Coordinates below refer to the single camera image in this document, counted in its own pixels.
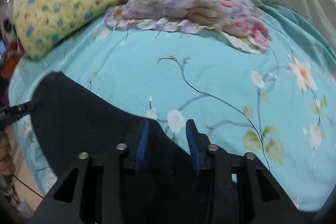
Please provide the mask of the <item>person's left hand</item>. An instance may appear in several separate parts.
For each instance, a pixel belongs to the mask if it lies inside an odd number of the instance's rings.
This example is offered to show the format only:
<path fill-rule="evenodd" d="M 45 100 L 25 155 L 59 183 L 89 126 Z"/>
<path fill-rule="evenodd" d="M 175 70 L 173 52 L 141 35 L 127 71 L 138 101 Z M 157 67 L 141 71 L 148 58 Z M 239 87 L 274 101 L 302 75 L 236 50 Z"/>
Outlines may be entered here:
<path fill-rule="evenodd" d="M 5 176 L 12 176 L 15 173 L 15 164 L 11 156 L 11 145 L 6 133 L 1 132 L 0 142 L 0 173 Z"/>

